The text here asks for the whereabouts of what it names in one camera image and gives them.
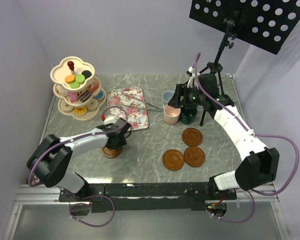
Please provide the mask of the brown wooden coaster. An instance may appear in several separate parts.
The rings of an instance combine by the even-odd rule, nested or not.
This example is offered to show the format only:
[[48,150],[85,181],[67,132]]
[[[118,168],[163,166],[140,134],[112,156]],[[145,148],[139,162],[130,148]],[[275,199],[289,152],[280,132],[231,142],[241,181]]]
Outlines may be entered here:
[[122,147],[117,149],[109,149],[107,147],[103,147],[101,151],[106,158],[113,159],[118,157],[122,153],[122,149]]
[[185,160],[183,154],[176,149],[167,150],[162,156],[164,167],[170,171],[177,171],[184,166]]
[[193,168],[202,166],[206,161],[205,152],[197,146],[188,147],[184,151],[183,156],[184,161]]
[[182,141],[190,147],[197,147],[203,141],[202,133],[196,128],[187,128],[182,133]]

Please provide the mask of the pink mug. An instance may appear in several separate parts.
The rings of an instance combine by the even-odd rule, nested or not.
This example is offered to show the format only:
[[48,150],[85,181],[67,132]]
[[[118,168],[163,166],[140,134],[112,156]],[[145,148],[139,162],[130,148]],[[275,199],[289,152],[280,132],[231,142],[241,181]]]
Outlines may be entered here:
[[174,108],[166,105],[163,109],[163,121],[168,125],[174,125],[178,122],[180,114],[180,108]]

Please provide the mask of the floral serving tray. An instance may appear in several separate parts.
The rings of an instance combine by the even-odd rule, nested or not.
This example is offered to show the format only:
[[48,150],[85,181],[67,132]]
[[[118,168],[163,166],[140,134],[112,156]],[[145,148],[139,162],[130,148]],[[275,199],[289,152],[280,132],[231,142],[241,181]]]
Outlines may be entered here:
[[[127,87],[122,89],[113,89],[106,93],[107,105],[115,106],[115,103],[122,103],[125,105],[135,105],[137,107],[143,108],[144,105],[134,99],[127,98],[121,94],[121,92],[133,95],[138,99],[144,100],[143,90],[140,87]],[[121,107],[128,116],[128,122],[132,126],[133,131],[147,129],[149,127],[148,112],[143,110],[138,110],[134,108]]]

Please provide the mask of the metal serving tongs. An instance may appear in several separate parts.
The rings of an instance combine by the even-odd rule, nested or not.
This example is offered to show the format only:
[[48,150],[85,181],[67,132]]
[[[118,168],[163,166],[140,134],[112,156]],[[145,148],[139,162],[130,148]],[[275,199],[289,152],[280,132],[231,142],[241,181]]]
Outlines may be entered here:
[[120,103],[120,102],[116,102],[115,105],[117,107],[126,107],[126,108],[132,108],[132,109],[137,109],[137,110],[141,110],[141,111],[149,111],[149,112],[157,112],[157,113],[160,113],[162,112],[162,109],[160,107],[157,107],[151,103],[148,103],[140,98],[137,98],[131,94],[128,94],[126,92],[121,92],[121,94],[129,99],[133,99],[133,100],[136,100],[137,102],[140,102],[143,104],[143,107],[139,107],[139,106],[136,106],[136,105],[127,105],[127,104],[123,104],[123,103]]

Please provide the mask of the yellow toy tart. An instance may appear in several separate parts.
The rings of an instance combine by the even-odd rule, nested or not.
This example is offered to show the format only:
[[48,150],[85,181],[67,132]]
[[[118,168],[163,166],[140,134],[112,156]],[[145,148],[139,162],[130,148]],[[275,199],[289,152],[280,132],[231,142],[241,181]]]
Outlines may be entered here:
[[85,106],[74,108],[74,114],[79,117],[86,115],[87,112],[88,112],[88,110]]

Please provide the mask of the blue frosted toy donut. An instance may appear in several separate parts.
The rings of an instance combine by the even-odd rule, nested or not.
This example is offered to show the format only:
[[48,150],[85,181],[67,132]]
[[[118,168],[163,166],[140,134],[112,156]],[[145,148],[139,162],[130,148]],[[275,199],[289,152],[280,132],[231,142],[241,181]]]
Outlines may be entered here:
[[97,95],[93,97],[97,101],[102,101],[105,98],[105,93],[101,90]]

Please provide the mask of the chocolate layer toy cake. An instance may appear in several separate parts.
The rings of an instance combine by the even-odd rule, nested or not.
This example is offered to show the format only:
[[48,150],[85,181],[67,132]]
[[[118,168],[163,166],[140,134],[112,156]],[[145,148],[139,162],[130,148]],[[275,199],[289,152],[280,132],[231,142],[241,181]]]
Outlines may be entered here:
[[90,98],[91,96],[92,96],[92,93],[91,93],[89,90],[86,90],[86,91],[84,91],[82,94],[80,94],[80,95],[78,96],[78,99],[79,99],[82,103],[84,103],[84,102],[88,101],[89,98]]

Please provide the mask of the pink toy cake slice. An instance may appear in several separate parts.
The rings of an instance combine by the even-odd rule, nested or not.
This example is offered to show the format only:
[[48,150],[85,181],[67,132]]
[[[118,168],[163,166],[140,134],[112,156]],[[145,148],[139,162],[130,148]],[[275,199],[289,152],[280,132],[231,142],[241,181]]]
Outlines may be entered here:
[[91,89],[90,89],[90,92],[93,94],[95,91],[97,91],[99,89],[99,84],[96,83]]

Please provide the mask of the cream three-tier dessert stand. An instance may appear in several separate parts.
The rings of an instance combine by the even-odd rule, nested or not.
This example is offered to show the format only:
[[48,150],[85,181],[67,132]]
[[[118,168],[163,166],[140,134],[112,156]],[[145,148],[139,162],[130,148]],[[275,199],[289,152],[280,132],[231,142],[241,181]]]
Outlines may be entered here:
[[[82,71],[84,70],[89,70],[92,73],[91,77],[86,78],[85,82],[80,84],[80,87],[75,89],[70,88],[70,84],[65,82],[65,77],[68,75],[74,75],[76,77],[77,75],[81,75]],[[88,62],[83,61],[81,58],[77,56],[68,56],[63,58],[60,61],[60,63],[55,67],[53,67],[52,70],[50,71],[50,79],[53,82],[53,93],[58,98],[57,108],[59,112],[65,116],[73,117],[74,119],[82,122],[90,121],[97,116],[101,107],[106,103],[107,100],[106,91],[102,88],[102,83],[96,76],[96,71],[94,66]],[[90,91],[90,89],[96,83],[99,84],[99,89],[94,93],[92,93],[92,96],[86,102],[81,102],[79,99],[78,102],[75,103],[70,102],[68,92],[76,92],[78,98],[78,96],[83,92],[85,92],[86,90]],[[83,106],[87,108],[87,104],[91,100],[93,100],[94,96],[96,96],[100,91],[103,91],[105,93],[104,99],[98,101],[99,105],[97,109],[95,110],[87,109],[86,115],[76,116],[74,113],[74,109],[71,112],[64,112],[61,110],[62,103],[67,103],[73,108],[80,108]]]

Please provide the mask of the pink toy popsicle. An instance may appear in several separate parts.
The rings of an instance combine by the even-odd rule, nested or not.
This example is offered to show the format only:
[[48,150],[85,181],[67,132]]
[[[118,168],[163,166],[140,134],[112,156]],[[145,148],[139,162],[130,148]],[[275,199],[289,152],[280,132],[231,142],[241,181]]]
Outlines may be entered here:
[[68,97],[71,103],[78,102],[78,96],[76,92],[68,92]]

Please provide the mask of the white toy donut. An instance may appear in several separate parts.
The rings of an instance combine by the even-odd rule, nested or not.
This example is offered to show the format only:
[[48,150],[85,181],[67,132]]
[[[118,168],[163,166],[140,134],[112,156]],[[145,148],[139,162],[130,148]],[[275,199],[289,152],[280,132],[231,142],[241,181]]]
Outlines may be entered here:
[[74,110],[74,108],[71,106],[71,105],[68,105],[67,103],[63,102],[61,105],[60,105],[60,108],[63,112],[65,113],[69,113],[71,111]]

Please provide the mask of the green toy macaron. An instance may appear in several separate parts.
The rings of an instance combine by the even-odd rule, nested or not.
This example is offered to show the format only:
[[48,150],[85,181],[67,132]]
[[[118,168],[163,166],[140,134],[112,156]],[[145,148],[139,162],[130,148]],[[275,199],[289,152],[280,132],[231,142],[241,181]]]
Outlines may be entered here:
[[79,74],[75,77],[75,81],[79,84],[84,83],[86,80],[86,77],[83,74]]
[[80,83],[77,82],[77,81],[74,81],[74,82],[71,82],[71,83],[69,84],[69,86],[70,86],[71,89],[77,89],[77,88],[80,87]]

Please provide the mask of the black toy cookie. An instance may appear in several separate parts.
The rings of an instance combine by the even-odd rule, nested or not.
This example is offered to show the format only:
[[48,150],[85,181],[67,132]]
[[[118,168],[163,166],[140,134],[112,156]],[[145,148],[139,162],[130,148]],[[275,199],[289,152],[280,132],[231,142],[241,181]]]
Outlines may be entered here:
[[81,74],[86,78],[90,78],[92,76],[92,73],[89,70],[84,70],[81,72]]

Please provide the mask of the orange toy macaron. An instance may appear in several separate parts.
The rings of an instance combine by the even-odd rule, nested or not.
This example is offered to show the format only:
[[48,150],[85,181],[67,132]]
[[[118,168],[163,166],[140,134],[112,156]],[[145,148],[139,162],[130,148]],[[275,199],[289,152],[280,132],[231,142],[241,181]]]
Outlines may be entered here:
[[71,84],[73,82],[75,82],[76,80],[76,77],[74,75],[67,75],[64,79],[64,81],[67,83],[67,84]]

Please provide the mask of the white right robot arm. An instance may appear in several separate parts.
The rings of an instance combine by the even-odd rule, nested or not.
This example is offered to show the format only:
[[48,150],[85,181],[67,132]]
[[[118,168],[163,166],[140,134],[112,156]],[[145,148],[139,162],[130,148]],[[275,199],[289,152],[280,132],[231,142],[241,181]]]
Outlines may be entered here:
[[210,178],[213,184],[208,187],[209,196],[217,200],[226,190],[249,191],[274,181],[280,158],[277,149],[267,147],[253,134],[232,99],[220,91],[213,73],[200,74],[198,81],[200,86],[194,85],[193,78],[178,83],[168,105],[175,109],[203,107],[227,133],[241,158],[236,170]]

